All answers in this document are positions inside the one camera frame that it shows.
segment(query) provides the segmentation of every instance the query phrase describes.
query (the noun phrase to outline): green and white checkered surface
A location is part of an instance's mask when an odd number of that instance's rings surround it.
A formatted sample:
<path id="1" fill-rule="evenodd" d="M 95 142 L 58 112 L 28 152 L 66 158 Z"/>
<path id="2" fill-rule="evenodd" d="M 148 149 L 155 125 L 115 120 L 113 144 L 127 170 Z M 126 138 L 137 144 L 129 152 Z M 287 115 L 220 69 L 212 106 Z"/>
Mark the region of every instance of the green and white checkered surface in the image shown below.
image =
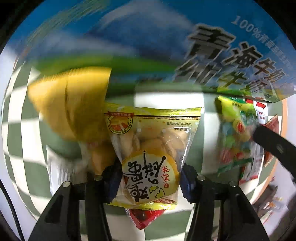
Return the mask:
<path id="1" fill-rule="evenodd" d="M 29 64 L 17 63 L 5 93 L 1 112 L 3 150 L 7 170 L 17 193 L 35 219 L 38 219 L 52 196 L 46 168 L 46 146 L 63 157 L 81 158 L 78 143 L 63 140 L 53 133 L 28 98 L 28 84 L 42 76 Z M 211 94 L 159 93 L 121 96 L 107 101 L 138 107 L 175 109 L 204 107 L 205 112 L 202 114 L 186 162 L 212 180 L 226 183 L 230 180 L 238 180 L 239 170 L 233 169 L 221 174 L 219 178 L 213 174 L 217 168 L 213 143 L 218 133 L 218 116 L 215 112 L 214 98 L 215 95 Z M 265 113 L 269 119 L 275 114 L 282 116 L 280 102 L 268 106 Z M 260 193 L 274 163 L 275 159 L 262 169 L 259 179 L 243 188 L 248 199 L 253 200 Z M 189 204 L 180 192 L 175 210 L 166 211 L 147 228 L 138 230 L 126 216 L 123 208 L 105 206 L 112 237 L 114 240 L 122 241 L 184 240 L 189 230 L 190 221 L 188 220 L 193 214 L 192 209 L 193 204 Z M 85 233 L 83 215 L 81 223 L 81 232 Z"/>

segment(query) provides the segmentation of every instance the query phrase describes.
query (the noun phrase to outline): red package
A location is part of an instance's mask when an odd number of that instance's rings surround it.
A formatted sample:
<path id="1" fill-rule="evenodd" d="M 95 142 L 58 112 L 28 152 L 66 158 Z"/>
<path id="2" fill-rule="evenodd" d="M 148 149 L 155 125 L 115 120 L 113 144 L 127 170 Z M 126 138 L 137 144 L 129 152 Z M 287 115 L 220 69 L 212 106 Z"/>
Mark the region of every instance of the red package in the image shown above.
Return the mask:
<path id="1" fill-rule="evenodd" d="M 273 132 L 279 134 L 279 119 L 278 115 L 275 115 L 274 117 L 271 118 L 269 122 L 265 124 L 265 126 L 272 130 Z M 263 165 L 267 166 L 273 159 L 273 155 L 270 152 L 265 151 L 265 156 L 264 156 L 264 162 Z"/>
<path id="2" fill-rule="evenodd" d="M 165 210 L 126 209 L 126 214 L 130 217 L 136 227 L 141 230 L 162 215 L 164 211 Z"/>

